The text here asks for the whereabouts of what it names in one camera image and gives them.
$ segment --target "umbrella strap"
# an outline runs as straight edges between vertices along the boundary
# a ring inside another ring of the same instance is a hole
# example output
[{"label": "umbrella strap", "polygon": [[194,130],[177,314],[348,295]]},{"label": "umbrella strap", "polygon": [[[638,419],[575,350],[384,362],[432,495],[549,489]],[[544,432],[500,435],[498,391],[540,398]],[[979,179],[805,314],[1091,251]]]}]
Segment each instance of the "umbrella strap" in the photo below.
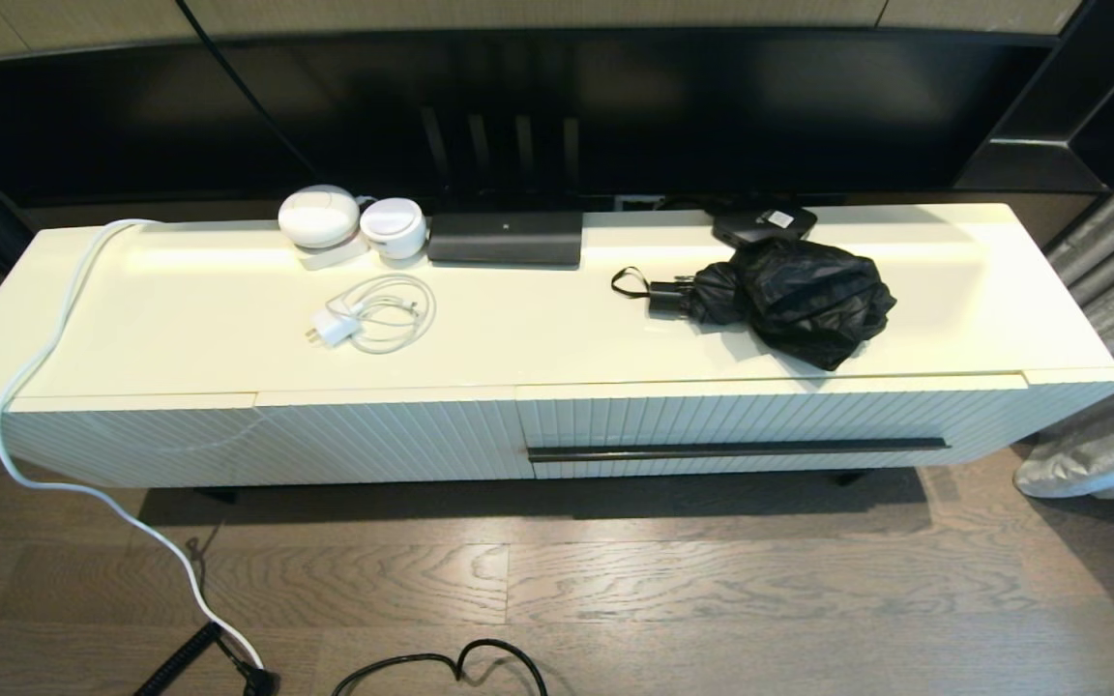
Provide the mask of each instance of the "umbrella strap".
[{"label": "umbrella strap", "polygon": [[[638,281],[642,282],[642,292],[637,290],[625,290],[625,287],[618,286],[618,281],[622,281],[622,278],[624,278],[627,275],[636,277],[638,278]],[[616,294],[629,296],[632,300],[637,300],[641,298],[641,296],[651,295],[651,283],[647,282],[647,277],[642,274],[641,269],[638,269],[635,266],[626,266],[622,268],[618,273],[616,273],[613,277],[613,281],[609,281],[609,287],[612,287],[612,290],[616,292]]]}]

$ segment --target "black drawer handle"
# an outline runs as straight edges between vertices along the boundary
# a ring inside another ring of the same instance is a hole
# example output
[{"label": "black drawer handle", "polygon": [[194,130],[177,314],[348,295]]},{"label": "black drawer handle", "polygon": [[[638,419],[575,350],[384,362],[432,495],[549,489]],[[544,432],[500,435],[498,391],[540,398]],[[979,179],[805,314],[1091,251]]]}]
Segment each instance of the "black drawer handle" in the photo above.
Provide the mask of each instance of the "black drawer handle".
[{"label": "black drawer handle", "polygon": [[619,459],[759,458],[764,454],[844,454],[848,452],[919,452],[947,450],[941,437],[892,440],[808,440],[797,442],[729,442],[717,444],[618,444],[614,447],[529,447],[534,464],[614,462]]}]

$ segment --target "black device with sticker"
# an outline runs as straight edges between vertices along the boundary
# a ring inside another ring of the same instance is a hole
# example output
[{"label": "black device with sticker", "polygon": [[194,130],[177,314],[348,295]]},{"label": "black device with sticker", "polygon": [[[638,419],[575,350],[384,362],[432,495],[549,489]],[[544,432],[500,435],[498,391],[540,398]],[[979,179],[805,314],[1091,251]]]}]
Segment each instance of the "black device with sticker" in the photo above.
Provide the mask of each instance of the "black device with sticker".
[{"label": "black device with sticker", "polygon": [[713,217],[712,235],[740,249],[762,238],[805,238],[817,222],[814,213],[797,206],[721,213]]}]

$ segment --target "black tv box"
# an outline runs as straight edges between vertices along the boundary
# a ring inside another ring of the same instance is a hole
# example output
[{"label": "black tv box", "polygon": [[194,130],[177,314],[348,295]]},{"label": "black tv box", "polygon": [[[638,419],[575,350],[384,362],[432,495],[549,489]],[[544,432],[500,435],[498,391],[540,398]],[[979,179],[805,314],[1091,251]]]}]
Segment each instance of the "black tv box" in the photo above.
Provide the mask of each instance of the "black tv box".
[{"label": "black tv box", "polygon": [[578,266],[583,212],[441,213],[429,228],[436,264]]}]

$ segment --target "black power cable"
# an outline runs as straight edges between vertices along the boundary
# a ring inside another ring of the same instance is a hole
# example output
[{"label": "black power cable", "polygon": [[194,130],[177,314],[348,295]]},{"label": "black power cable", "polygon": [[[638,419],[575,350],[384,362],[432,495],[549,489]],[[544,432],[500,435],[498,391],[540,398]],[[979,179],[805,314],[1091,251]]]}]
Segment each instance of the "black power cable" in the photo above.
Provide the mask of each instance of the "black power cable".
[{"label": "black power cable", "polygon": [[500,648],[518,660],[522,661],[527,670],[530,672],[531,678],[535,679],[536,687],[539,689],[539,696],[548,696],[548,687],[545,686],[545,678],[539,675],[539,668],[536,668],[536,664],[531,661],[531,658],[527,656],[526,653],[520,650],[520,648],[515,648],[514,645],[509,645],[505,640],[497,640],[492,638],[481,638],[478,640],[472,640],[463,647],[463,651],[458,654],[458,661],[451,660],[447,656],[439,656],[437,653],[420,653],[418,656],[399,656],[390,657],[388,660],[381,660],[379,663],[372,663],[368,665],[367,668],[360,668],[350,673],[346,678],[338,683],[338,686],[333,687],[333,693],[331,696],[346,696],[350,692],[343,693],[344,688],[354,687],[354,684],[359,679],[368,677],[368,675],[375,673],[375,670],[382,670],[384,668],[391,668],[393,665],[402,665],[403,663],[421,663],[421,661],[434,661],[446,665],[450,668],[451,673],[455,673],[455,682],[461,682],[463,677],[467,677],[467,673],[463,672],[463,664],[467,661],[467,656],[475,648],[491,647]]},{"label": "black power cable", "polygon": [[192,26],[192,30],[195,31],[195,35],[201,37],[201,43],[204,43],[204,47],[208,49],[208,52],[212,53],[214,59],[216,59],[217,65],[222,66],[222,70],[225,70],[226,77],[229,77],[231,82],[235,84],[238,91],[243,92],[243,96],[247,99],[248,105],[252,105],[253,109],[256,109],[256,114],[261,115],[261,119],[265,121],[265,125],[267,125],[270,130],[274,131],[274,136],[277,136],[278,140],[282,141],[282,145],[286,146],[287,150],[291,150],[291,155],[295,155],[295,159],[297,159],[300,164],[304,165],[306,170],[309,170],[309,174],[312,175],[313,179],[320,180],[321,175],[319,175],[317,168],[309,161],[309,158],[304,157],[303,153],[300,153],[300,149],[291,141],[291,138],[286,137],[286,134],[282,131],[282,127],[278,127],[277,121],[274,120],[274,116],[268,115],[268,111],[265,110],[265,107],[261,104],[260,99],[256,99],[252,89],[248,89],[247,84],[244,84],[243,78],[240,78],[238,73],[236,73],[235,68],[231,66],[229,61],[226,61],[226,57],[222,55],[221,49],[217,49],[216,43],[213,43],[209,36],[204,32],[204,27],[201,26],[198,19],[195,18],[194,13],[192,13],[192,9],[188,8],[187,1],[174,0],[174,3],[176,3],[179,11],[183,12],[183,17],[187,18],[187,23]]}]

